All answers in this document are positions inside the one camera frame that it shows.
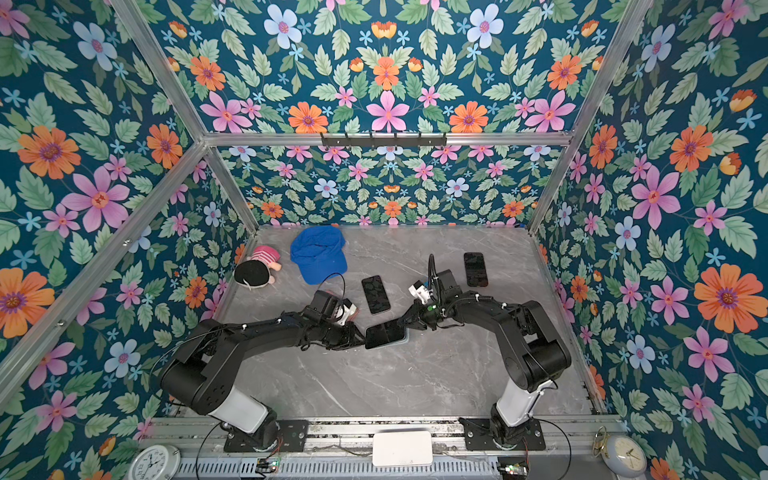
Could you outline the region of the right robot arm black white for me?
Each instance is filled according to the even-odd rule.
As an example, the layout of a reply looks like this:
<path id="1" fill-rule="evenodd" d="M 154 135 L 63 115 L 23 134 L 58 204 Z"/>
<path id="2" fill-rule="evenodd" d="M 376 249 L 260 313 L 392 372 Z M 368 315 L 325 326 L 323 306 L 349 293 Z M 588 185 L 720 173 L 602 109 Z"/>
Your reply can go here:
<path id="1" fill-rule="evenodd" d="M 453 273 L 430 273 L 416 282 L 414 298 L 396 324 L 418 330 L 437 330 L 444 320 L 481 327 L 494 334 L 509 380 L 491 407 L 489 435 L 506 449 L 533 433 L 533 411 L 538 400 L 572 364 L 571 354 L 557 328 L 537 301 L 507 303 L 474 290 L 463 290 Z"/>

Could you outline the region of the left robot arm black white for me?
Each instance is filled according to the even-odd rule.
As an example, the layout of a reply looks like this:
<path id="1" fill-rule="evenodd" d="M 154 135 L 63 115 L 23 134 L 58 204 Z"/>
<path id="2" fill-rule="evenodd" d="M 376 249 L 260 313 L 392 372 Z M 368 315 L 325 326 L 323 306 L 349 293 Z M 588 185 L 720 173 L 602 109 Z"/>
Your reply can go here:
<path id="1" fill-rule="evenodd" d="M 358 308 L 346 298 L 317 291 L 298 312 L 243 324 L 202 321 L 160 374 L 161 389 L 199 415 L 210 416 L 246 444 L 269 450 L 279 441 L 273 409 L 235 386 L 245 360 L 282 348 L 320 346 L 341 351 L 365 343 L 354 325 Z"/>

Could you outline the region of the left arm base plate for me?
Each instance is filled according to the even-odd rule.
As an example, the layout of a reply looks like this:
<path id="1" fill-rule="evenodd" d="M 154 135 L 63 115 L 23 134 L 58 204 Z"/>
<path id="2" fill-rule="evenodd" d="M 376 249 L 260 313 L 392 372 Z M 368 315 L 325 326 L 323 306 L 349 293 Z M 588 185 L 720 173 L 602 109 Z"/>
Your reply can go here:
<path id="1" fill-rule="evenodd" d="M 226 428 L 226 453 L 302 452 L 308 438 L 307 420 L 267 420 L 254 433 Z"/>

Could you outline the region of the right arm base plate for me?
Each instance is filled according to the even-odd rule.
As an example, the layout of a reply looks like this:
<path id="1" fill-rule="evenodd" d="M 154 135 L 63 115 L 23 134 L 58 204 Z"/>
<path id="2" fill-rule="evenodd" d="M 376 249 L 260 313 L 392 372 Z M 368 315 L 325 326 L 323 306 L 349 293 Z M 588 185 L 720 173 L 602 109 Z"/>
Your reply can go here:
<path id="1" fill-rule="evenodd" d="M 469 451 L 544 451 L 546 443 L 541 424 L 529 419 L 518 426 L 508 426 L 500 417 L 460 417 L 465 448 Z"/>

